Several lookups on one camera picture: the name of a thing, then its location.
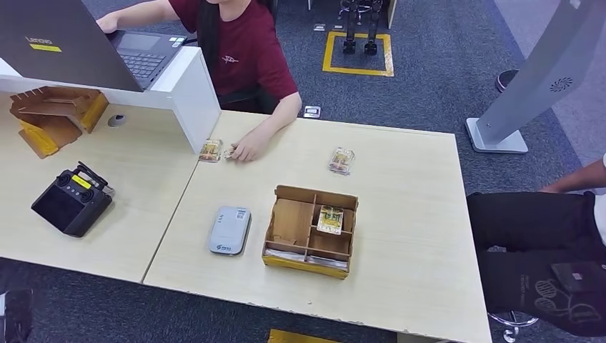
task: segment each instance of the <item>woman's arm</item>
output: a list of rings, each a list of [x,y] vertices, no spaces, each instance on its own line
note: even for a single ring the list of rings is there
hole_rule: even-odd
[[[606,187],[605,160],[600,159],[541,189],[547,193],[566,193],[583,189]]]
[[[234,144],[237,148],[232,158],[240,161],[256,159],[265,150],[271,138],[281,128],[297,118],[301,110],[301,104],[299,92],[290,94],[280,100],[271,116]]]
[[[153,0],[111,12],[96,22],[104,33],[110,34],[125,27],[150,25],[177,19],[179,17],[169,0]]]

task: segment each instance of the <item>cardboard box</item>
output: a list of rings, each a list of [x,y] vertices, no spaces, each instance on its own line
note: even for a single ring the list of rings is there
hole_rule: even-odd
[[[109,104],[96,89],[48,87],[11,96],[21,138],[43,159],[89,134]]]
[[[305,270],[345,279],[353,256],[354,229],[358,198],[345,195],[279,185],[272,210],[262,259],[266,265]],[[317,231],[322,205],[344,210],[341,234]],[[302,261],[270,256],[266,249],[302,255]],[[309,257],[322,257],[346,263],[344,269],[309,262]]]

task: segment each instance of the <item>white desk divider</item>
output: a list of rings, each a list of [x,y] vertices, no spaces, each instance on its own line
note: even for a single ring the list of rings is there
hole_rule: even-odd
[[[110,104],[172,110],[195,154],[202,150],[221,114],[202,50],[196,46],[183,46],[143,93],[27,79],[0,59],[0,91],[21,93],[42,86],[94,88],[101,90]]]

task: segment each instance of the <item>finger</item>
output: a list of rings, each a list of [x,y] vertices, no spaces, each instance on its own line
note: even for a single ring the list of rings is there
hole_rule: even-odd
[[[233,159],[238,159],[241,155],[242,152],[244,152],[244,146],[243,145],[237,145],[236,146],[236,151],[234,152],[234,156],[232,156]]]
[[[250,149],[249,148],[244,148],[242,150],[242,153],[240,154],[240,157],[238,157],[238,160],[240,161],[246,161],[246,158],[248,156],[248,154],[250,153]]]
[[[248,156],[247,156],[246,161],[248,162],[248,161],[254,160],[254,158],[255,158],[256,155],[257,155],[257,153],[255,151],[250,151],[249,154],[248,154]]]

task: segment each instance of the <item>black hair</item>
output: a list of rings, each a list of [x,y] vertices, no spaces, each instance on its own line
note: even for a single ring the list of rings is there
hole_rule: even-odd
[[[251,0],[257,1],[268,8],[269,13],[273,11],[272,4],[276,0]],[[198,12],[198,46],[202,49],[207,68],[211,71],[219,59],[219,5],[210,4],[207,0],[200,0]]]

